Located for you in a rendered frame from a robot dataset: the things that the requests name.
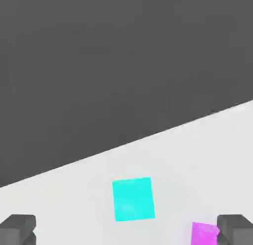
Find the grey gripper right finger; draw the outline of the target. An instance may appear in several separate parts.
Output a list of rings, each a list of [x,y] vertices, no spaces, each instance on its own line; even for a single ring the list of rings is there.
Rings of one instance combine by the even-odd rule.
[[[217,245],[253,245],[253,223],[241,214],[218,215]]]

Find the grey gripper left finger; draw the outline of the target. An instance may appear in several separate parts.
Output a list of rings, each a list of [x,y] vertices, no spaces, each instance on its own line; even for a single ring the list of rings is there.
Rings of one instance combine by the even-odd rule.
[[[0,223],[0,245],[36,245],[34,215],[12,214]]]

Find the small magenta cube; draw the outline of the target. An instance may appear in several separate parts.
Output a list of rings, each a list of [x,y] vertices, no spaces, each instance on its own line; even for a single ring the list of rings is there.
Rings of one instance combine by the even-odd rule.
[[[218,233],[216,225],[193,222],[191,245],[217,245]]]

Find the small cyan cube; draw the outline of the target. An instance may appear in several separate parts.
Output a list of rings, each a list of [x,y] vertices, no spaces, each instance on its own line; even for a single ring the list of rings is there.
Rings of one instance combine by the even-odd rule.
[[[151,178],[115,180],[112,188],[116,221],[155,218]]]

